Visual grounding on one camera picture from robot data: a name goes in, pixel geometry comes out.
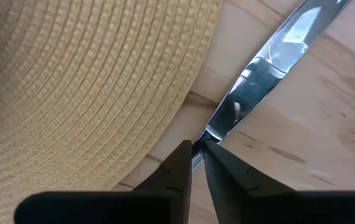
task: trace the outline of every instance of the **woven straw brim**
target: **woven straw brim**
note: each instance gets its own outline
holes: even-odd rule
[[[0,222],[44,190],[111,189],[188,93],[221,0],[0,0]]]

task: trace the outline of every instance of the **light wood surface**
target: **light wood surface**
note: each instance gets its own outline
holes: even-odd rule
[[[132,189],[181,140],[195,140],[242,68],[299,3],[224,2],[187,100],[153,150],[116,189]],[[222,145],[297,190],[355,189],[355,0]],[[190,223],[217,223],[203,165],[193,174]]]

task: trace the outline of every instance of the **metal blade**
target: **metal blade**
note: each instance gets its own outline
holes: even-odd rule
[[[298,62],[350,0],[306,0],[242,71],[194,145],[193,170],[203,161],[201,142],[220,143]]]

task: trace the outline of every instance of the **butter knife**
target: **butter knife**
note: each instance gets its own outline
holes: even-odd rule
[[[220,143],[286,76],[350,0],[305,0],[275,31],[228,91],[194,143],[192,169],[203,143]]]

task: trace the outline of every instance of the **wood grain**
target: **wood grain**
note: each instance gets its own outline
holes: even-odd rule
[[[203,68],[168,130],[118,186],[150,175],[195,140],[237,74],[301,0],[230,0]],[[223,146],[297,190],[355,189],[355,0]],[[190,223],[217,223],[204,167],[193,174]]]

